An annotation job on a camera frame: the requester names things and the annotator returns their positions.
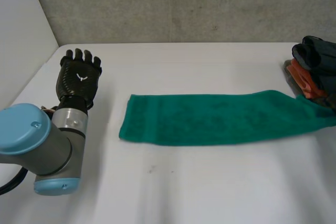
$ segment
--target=white table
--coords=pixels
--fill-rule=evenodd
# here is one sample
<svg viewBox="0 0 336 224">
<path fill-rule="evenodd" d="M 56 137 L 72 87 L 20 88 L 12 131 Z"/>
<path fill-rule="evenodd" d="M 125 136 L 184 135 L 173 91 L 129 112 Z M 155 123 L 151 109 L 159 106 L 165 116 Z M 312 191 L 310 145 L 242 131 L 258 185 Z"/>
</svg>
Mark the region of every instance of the white table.
<svg viewBox="0 0 336 224">
<path fill-rule="evenodd" d="M 55 83 L 67 49 L 88 49 L 103 73 L 77 193 L 46 197 L 35 176 L 0 196 L 0 223 L 335 223 L 334 128 L 257 144 L 160 147 L 119 140 L 130 94 L 293 96 L 281 71 L 293 43 L 95 44 L 59 48 L 15 103 L 58 104 Z M 1 182 L 18 167 L 2 165 Z"/>
</svg>

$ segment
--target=green towel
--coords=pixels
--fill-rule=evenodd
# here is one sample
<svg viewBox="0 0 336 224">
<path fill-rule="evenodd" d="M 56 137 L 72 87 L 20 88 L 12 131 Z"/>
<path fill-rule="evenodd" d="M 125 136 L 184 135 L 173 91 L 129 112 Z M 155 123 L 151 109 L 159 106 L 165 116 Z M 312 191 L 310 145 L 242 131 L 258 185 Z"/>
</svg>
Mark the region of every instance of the green towel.
<svg viewBox="0 0 336 224">
<path fill-rule="evenodd" d="M 243 144 L 336 125 L 336 115 L 303 96 L 131 95 L 119 137 L 170 146 Z"/>
</svg>

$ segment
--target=dark gray fabric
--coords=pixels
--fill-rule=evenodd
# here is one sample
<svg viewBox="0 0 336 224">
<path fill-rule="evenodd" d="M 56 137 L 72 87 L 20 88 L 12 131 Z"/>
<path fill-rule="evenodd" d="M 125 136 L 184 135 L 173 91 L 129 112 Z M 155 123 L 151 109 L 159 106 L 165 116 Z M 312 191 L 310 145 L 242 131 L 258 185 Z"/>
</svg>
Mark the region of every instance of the dark gray fabric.
<svg viewBox="0 0 336 224">
<path fill-rule="evenodd" d="M 309 70 L 316 85 L 328 94 L 336 93 L 336 44 L 305 36 L 292 48 L 293 57 Z"/>
</svg>

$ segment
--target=orange cloth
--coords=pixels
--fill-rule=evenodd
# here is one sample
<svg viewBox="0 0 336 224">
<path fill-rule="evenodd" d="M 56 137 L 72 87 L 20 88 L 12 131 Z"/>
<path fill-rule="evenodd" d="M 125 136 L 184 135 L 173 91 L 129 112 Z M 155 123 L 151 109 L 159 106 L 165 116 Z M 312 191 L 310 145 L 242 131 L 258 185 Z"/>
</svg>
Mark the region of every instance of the orange cloth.
<svg viewBox="0 0 336 224">
<path fill-rule="evenodd" d="M 315 82 L 311 79 L 309 71 L 304 69 L 296 59 L 291 60 L 291 65 L 287 67 L 287 70 L 290 72 L 295 82 L 299 85 L 307 99 L 327 96 L 325 91 L 320 90 L 316 86 Z"/>
</svg>

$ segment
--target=stack of clothes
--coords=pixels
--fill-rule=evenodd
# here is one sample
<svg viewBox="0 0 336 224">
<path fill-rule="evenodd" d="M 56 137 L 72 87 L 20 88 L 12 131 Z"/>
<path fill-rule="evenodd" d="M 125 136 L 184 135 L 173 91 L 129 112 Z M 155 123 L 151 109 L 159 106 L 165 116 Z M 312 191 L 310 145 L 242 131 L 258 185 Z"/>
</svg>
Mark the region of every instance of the stack of clothes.
<svg viewBox="0 0 336 224">
<path fill-rule="evenodd" d="M 336 109 L 336 44 L 305 36 L 283 64 L 287 83 L 296 96 Z"/>
</svg>

